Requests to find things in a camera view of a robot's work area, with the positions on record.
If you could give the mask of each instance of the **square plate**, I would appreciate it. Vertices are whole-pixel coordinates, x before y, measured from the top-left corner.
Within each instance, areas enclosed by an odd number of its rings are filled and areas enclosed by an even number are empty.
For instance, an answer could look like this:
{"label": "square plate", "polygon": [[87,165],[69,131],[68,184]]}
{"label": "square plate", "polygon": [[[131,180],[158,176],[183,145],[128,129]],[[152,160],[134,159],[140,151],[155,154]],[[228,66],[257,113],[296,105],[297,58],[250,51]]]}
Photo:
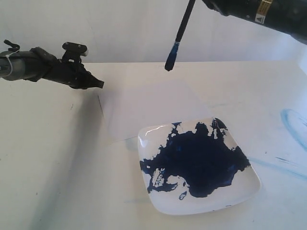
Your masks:
{"label": "square plate", "polygon": [[261,188],[247,157],[217,118],[144,128],[138,151],[151,202],[165,214],[222,209]]}

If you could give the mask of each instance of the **white paper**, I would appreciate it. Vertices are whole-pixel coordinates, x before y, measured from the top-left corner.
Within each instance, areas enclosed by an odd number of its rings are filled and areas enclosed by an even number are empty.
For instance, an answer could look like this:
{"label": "white paper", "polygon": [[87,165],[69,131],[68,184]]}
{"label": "white paper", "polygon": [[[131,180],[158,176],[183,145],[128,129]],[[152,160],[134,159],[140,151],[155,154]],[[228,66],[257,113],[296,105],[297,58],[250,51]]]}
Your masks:
{"label": "white paper", "polygon": [[116,140],[135,137],[144,127],[212,117],[183,80],[102,90],[99,100],[108,131]]}

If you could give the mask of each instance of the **white wall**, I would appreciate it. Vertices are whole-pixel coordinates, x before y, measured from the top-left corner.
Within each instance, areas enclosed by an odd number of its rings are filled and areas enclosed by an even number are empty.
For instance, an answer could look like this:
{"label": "white wall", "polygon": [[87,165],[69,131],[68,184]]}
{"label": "white wall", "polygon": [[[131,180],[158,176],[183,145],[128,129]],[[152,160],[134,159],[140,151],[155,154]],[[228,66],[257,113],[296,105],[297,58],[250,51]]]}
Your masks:
{"label": "white wall", "polygon": [[[66,41],[88,46],[84,62],[165,61],[188,0],[0,0],[0,40],[61,57]],[[6,50],[0,44],[0,50]],[[292,37],[196,1],[178,61],[278,60],[305,63]]]}

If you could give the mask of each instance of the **white wire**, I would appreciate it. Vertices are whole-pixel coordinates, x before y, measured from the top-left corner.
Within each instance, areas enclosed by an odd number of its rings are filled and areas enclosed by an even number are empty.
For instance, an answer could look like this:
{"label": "white wire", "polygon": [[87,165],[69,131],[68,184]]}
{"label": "white wire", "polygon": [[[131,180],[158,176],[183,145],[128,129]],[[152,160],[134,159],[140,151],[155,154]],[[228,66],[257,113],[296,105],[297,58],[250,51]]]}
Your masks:
{"label": "white wire", "polygon": [[13,54],[16,54],[19,50],[20,50],[20,48],[19,48],[17,51],[13,52],[13,53],[10,53],[10,54],[5,55],[5,57],[8,59],[9,64],[10,64],[10,66],[11,66],[11,71],[10,71],[9,74],[4,75],[4,76],[1,76],[0,78],[10,76],[10,75],[13,73],[13,65],[12,65],[12,63],[11,63],[10,56],[13,55]]}

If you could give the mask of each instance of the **blue paint puddle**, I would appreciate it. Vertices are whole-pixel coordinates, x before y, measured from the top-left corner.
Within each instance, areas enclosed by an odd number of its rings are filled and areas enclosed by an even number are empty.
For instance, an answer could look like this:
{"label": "blue paint puddle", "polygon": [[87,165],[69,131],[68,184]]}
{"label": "blue paint puddle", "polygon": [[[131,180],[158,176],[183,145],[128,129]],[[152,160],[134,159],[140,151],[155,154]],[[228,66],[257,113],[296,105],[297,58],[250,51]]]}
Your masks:
{"label": "blue paint puddle", "polygon": [[[177,131],[180,123],[173,125],[166,146],[159,148],[159,154],[152,160],[140,161],[141,170],[151,176],[148,193],[174,190],[178,183],[168,184],[167,180],[170,176],[179,176],[186,181],[184,186],[187,184],[192,196],[207,197],[218,187],[230,186],[234,175],[250,166],[239,146],[229,149],[225,145],[225,132],[220,128],[227,128],[219,119],[213,120],[212,128],[216,133],[213,131],[210,135],[203,123],[196,125],[196,133],[188,131],[182,134]],[[163,181],[159,186],[153,185],[157,172],[159,181]],[[183,192],[179,199],[183,200],[186,195],[187,192]]]}
{"label": "blue paint puddle", "polygon": [[307,119],[292,109],[282,110],[281,118],[293,139],[307,151]]}

